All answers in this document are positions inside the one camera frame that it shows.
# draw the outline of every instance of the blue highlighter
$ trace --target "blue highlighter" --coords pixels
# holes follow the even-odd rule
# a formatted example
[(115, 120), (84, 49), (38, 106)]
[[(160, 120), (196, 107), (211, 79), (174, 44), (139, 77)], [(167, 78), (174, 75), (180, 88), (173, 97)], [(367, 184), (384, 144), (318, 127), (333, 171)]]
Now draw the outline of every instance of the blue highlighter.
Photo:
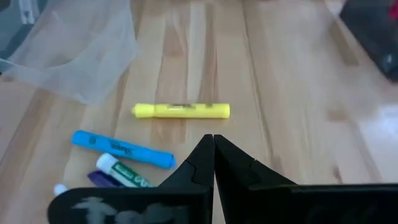
[(125, 141), (89, 133), (83, 130), (78, 130), (73, 134), (72, 144), (100, 152), (107, 152), (115, 156), (150, 163), (164, 169), (171, 169), (176, 165), (173, 154), (169, 152), (155, 151), (146, 147), (137, 146)]

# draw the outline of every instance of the clear plastic bag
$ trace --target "clear plastic bag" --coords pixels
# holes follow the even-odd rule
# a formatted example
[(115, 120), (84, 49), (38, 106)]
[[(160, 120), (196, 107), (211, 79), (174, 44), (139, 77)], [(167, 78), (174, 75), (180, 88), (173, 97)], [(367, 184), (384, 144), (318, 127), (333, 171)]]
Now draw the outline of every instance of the clear plastic bag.
[[(18, 16), (21, 1), (10, 5)], [(0, 58), (0, 72), (82, 103), (96, 103), (115, 87), (136, 53), (131, 13), (129, 0), (49, 1), (21, 45)], [(1, 20), (0, 26), (7, 22)], [(20, 24), (28, 26), (26, 21)], [(6, 31), (0, 29), (0, 40)]]

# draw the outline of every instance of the white cap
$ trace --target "white cap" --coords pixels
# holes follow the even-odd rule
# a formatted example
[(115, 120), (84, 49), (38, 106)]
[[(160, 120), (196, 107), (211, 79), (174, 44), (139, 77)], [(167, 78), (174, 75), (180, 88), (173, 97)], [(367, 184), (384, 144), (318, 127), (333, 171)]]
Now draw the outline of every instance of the white cap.
[(55, 184), (54, 186), (54, 194), (55, 196), (58, 196), (68, 190), (67, 186), (63, 184)]
[(104, 153), (99, 157), (96, 163), (96, 167), (99, 168), (105, 174), (109, 174), (111, 172), (112, 166), (118, 162), (118, 159), (113, 157), (109, 153)]

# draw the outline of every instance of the wooden surface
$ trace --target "wooden surface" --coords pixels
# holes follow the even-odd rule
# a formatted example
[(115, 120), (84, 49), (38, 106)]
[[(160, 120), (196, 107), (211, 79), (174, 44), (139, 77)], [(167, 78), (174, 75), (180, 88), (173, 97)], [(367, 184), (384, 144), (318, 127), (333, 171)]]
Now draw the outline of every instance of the wooden surface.
[[(0, 82), (0, 223), (46, 223), (52, 187), (92, 186), (84, 129), (173, 152), (223, 134), (299, 184), (396, 182), (398, 87), (336, 16), (340, 0), (133, 1), (139, 52), (86, 106)], [(138, 102), (227, 102), (229, 120), (138, 120)], [(153, 184), (173, 171), (128, 162)], [(222, 223), (215, 193), (214, 223)]]

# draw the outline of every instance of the yellow highlighter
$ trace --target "yellow highlighter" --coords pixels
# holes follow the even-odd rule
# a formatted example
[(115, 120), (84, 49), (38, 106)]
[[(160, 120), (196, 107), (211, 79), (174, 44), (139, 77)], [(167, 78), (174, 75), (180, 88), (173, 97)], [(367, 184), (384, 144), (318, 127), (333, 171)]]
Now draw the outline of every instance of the yellow highlighter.
[(228, 103), (138, 103), (131, 112), (137, 118), (229, 118)]

